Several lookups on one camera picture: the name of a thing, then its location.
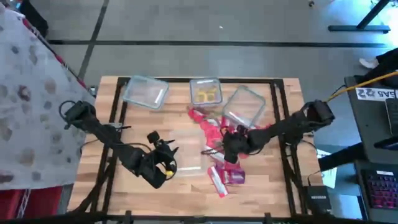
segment wooden table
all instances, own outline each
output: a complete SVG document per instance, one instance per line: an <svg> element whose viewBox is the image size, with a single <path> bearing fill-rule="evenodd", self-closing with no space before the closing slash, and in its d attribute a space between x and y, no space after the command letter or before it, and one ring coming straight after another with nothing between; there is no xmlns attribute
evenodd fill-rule
<svg viewBox="0 0 398 224"><path fill-rule="evenodd" d="M97 117L108 123L111 105L116 89L117 77L102 77L96 98ZM303 96L298 78L283 79L290 114L303 105ZM246 85L266 99L266 108L259 125L275 123L270 85L263 83L223 83L223 98L227 99L236 87ZM277 91L278 107L283 119L280 92ZM119 100L120 113L122 100ZM140 106L128 105L124 125L131 129L123 131L122 141L149 144L146 136L157 130L161 138L169 139L173 130L200 130L187 116L190 104L189 84L170 83L169 96L159 111L151 111ZM95 139L89 135L87 141ZM76 208L94 186L100 163L102 143L90 143L83 149L77 180L73 188L69 210ZM298 146L298 160L304 184L307 177L319 170L314 148L302 143ZM289 204L282 170L278 138L266 144L260 154L241 160L246 172L243 185L228 186L229 195L219 198L214 185L207 175L194 177L174 177L161 188L154 189L142 177L136 177L118 164L113 182L109 214L124 215L131 210L133 215L176 215L209 217L263 217L270 212L273 217L289 217ZM311 175L312 185L321 185L320 174ZM295 207L300 213L297 189L293 185ZM103 197L99 198L99 209Z"/></svg>

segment sneaker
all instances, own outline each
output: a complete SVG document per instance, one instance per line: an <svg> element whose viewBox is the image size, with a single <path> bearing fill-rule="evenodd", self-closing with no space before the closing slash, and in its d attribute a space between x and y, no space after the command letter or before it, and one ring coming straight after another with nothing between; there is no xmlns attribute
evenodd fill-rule
<svg viewBox="0 0 398 224"><path fill-rule="evenodd" d="M374 69L374 68L376 68L376 66L379 65L379 62L377 61L376 58L370 59L370 60L366 60L366 59L361 58L359 60L359 62L361 63L362 66L364 66L366 68L370 68L370 69Z"/></svg>

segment concrete floor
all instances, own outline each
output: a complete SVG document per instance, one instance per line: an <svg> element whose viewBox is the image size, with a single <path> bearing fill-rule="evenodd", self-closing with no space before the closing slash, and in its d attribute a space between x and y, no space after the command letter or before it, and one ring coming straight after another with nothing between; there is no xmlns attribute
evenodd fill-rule
<svg viewBox="0 0 398 224"><path fill-rule="evenodd" d="M365 74L359 58L398 46L398 8L392 6L371 23L390 25L388 34L327 30L328 25L357 24L372 7L370 0L317 0L314 7L305 0L31 2L49 23L49 40L76 40L75 45L53 48L88 85L97 85L103 75L297 77L310 101L328 97L346 76ZM101 8L104 17L98 24ZM81 40L115 40L120 45ZM257 41L268 47L136 45L130 40ZM281 42L289 47L270 47ZM336 120L316 133L315 144L334 151L357 143L348 97L339 96L330 106ZM338 183L344 185L341 178L338 171ZM346 194L357 194L347 188Z"/></svg>

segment keyboard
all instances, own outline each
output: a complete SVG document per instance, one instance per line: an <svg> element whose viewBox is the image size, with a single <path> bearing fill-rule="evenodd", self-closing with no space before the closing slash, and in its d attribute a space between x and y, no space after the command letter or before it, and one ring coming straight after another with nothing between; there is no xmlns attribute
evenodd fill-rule
<svg viewBox="0 0 398 224"><path fill-rule="evenodd" d="M398 210L398 173L362 170L366 194L372 208Z"/></svg>

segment container lid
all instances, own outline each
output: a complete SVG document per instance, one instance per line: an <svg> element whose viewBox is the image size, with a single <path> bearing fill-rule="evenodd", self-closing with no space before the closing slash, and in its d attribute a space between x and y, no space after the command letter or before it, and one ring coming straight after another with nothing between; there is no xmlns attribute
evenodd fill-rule
<svg viewBox="0 0 398 224"><path fill-rule="evenodd" d="M246 86L239 86L223 108L223 115L231 121L250 128L266 105L264 97Z"/></svg>
<svg viewBox="0 0 398 224"><path fill-rule="evenodd" d="M175 176L205 175L208 168L208 158L202 155L205 150L206 138L201 129L179 129L171 131L169 139L171 149L178 147L174 155L177 162Z"/></svg>
<svg viewBox="0 0 398 224"><path fill-rule="evenodd" d="M193 105L214 105L223 101L218 78L195 78L189 84Z"/></svg>
<svg viewBox="0 0 398 224"><path fill-rule="evenodd" d="M123 100L151 109L159 109L163 103L169 84L152 77L133 75L123 94Z"/></svg>

